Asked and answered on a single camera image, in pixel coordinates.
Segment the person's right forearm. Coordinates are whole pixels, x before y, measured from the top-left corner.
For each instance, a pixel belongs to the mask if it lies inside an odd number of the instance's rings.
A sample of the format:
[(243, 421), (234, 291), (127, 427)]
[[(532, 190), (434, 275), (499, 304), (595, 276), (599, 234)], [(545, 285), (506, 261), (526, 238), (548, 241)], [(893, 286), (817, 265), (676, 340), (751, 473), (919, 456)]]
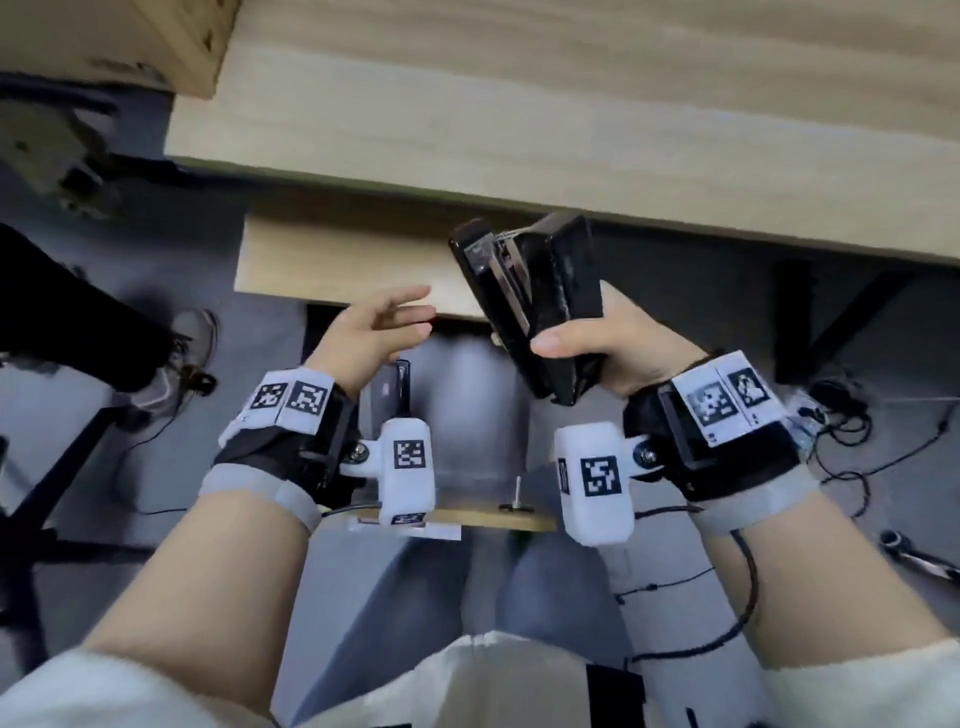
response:
[(730, 606), (746, 606), (755, 560), (759, 595), (747, 627), (767, 672), (957, 647), (927, 603), (806, 471), (698, 504), (704, 550)]

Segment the olive machine base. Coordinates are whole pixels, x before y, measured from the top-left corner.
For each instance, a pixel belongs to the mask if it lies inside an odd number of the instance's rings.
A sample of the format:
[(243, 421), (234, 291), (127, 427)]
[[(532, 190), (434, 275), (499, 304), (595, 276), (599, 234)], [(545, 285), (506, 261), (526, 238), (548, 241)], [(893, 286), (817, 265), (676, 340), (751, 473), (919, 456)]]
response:
[(124, 173), (104, 136), (115, 115), (110, 102), (0, 85), (0, 163), (68, 213), (117, 217)]

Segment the person's left hand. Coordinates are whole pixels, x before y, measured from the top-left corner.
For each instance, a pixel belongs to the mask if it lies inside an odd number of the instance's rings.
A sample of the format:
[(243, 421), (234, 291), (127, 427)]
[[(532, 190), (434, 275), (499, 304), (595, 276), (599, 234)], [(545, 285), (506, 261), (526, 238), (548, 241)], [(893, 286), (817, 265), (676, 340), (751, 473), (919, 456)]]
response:
[(372, 367), (361, 361), (358, 305), (362, 300), (342, 310), (322, 335), (318, 346), (306, 358), (304, 367), (324, 373), (353, 401), (388, 362), (399, 358), (402, 352), (382, 365)]

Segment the wooden shelf under desk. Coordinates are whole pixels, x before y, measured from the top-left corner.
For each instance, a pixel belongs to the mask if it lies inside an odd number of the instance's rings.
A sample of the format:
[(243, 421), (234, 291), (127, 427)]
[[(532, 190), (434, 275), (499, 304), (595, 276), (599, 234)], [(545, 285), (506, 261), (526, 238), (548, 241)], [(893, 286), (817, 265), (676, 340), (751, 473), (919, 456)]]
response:
[(485, 318), (443, 233), (246, 217), (236, 292), (351, 305), (379, 289), (414, 285), (430, 286), (426, 304), (441, 316)]

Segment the black table leg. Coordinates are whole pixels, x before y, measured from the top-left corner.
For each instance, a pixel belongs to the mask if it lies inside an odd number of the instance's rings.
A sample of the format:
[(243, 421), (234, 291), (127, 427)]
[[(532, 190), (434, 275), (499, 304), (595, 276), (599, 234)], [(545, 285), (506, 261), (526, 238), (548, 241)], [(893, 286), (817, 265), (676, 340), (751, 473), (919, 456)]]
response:
[(814, 275), (810, 261), (787, 259), (773, 268), (774, 381), (807, 384), (839, 355), (896, 297), (916, 274), (882, 271), (852, 298), (818, 337), (813, 337)]

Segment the person's left forearm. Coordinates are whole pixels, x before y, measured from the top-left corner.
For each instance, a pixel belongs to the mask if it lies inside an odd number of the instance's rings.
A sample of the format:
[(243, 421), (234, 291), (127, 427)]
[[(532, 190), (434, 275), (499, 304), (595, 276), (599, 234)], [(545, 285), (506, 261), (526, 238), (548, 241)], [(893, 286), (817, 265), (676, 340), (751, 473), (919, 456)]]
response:
[(309, 538), (259, 494), (204, 494), (80, 647), (267, 717)]

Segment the black phone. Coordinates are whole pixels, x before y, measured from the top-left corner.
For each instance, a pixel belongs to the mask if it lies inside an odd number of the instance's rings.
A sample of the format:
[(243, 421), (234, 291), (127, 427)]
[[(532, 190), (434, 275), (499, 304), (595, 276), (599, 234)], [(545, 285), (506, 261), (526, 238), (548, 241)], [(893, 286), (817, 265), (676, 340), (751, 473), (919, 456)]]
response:
[(369, 430), (379, 431), (387, 421), (411, 416), (411, 363), (404, 358), (390, 361), (366, 385)]

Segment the person's right hand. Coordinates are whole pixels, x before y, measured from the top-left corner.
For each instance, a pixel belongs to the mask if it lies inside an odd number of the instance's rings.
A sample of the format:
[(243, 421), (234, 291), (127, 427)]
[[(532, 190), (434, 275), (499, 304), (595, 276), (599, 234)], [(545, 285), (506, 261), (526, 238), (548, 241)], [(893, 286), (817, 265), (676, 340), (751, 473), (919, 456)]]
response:
[(611, 321), (611, 348), (599, 383), (619, 397), (665, 383), (708, 358), (689, 339), (658, 322), (607, 281), (600, 282), (603, 316)]

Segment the black stapler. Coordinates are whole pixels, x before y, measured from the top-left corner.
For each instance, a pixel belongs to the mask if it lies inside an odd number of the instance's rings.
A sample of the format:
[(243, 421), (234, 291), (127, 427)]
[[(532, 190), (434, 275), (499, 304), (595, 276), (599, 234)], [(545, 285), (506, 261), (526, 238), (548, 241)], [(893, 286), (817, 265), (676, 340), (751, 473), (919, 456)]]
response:
[(530, 344), (546, 330), (604, 314), (590, 219), (576, 212), (553, 212), (505, 231), (473, 219), (453, 230), (448, 245), (533, 396), (575, 406), (598, 383), (606, 356), (543, 358)]

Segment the metal tool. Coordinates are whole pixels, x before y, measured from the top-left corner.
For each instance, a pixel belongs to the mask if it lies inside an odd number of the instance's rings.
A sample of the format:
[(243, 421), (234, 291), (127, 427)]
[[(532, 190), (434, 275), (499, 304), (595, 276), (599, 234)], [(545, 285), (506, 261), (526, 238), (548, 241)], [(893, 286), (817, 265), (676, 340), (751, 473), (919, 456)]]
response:
[(895, 529), (881, 531), (878, 546), (894, 563), (960, 589), (960, 566), (918, 549), (903, 532)]

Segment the black chair base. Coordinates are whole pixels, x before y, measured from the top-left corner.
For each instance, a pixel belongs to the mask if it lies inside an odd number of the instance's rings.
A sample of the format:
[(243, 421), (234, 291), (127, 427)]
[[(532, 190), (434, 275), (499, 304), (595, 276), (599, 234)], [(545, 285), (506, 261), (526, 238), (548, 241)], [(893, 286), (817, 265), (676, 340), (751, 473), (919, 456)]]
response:
[(16, 664), (30, 674), (49, 659), (34, 568), (50, 565), (143, 564), (147, 545), (62, 539), (47, 521), (108, 430), (146, 417), (131, 406), (102, 407), (11, 512), (0, 506), (0, 632)]

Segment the wooden box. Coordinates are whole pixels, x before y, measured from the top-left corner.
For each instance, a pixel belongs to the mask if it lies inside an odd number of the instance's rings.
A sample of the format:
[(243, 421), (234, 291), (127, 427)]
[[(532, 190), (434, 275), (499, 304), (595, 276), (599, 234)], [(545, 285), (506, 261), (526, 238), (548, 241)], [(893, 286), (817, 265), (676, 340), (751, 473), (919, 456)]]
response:
[(0, 72), (210, 99), (242, 0), (0, 0)]

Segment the person's leg in jeans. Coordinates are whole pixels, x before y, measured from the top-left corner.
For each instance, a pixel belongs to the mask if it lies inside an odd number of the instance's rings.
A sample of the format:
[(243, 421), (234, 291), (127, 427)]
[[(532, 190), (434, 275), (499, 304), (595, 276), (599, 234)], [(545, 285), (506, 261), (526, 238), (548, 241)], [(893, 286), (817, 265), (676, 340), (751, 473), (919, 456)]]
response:
[(515, 556), (495, 629), (622, 668), (633, 645), (600, 553), (552, 531), (529, 535)]

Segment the small wooden board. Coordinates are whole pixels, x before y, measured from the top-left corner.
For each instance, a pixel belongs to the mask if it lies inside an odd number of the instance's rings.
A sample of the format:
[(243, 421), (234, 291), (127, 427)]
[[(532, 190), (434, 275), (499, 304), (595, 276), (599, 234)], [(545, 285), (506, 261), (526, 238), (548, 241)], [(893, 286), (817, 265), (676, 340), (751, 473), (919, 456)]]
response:
[(560, 524), (544, 497), (520, 476), (443, 474), (436, 506), (424, 519), (427, 524), (531, 533), (555, 531)]

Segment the person's white shirt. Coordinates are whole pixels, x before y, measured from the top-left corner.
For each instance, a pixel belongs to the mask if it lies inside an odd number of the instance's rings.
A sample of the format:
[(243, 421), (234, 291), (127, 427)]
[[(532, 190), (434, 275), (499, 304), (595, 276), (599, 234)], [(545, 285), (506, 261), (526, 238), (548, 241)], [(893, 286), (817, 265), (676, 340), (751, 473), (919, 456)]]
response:
[[(782, 728), (960, 728), (960, 641), (770, 670)], [(522, 637), (461, 637), (297, 728), (645, 728), (640, 676)], [(133, 661), (66, 652), (0, 695), (0, 728), (275, 728)]]

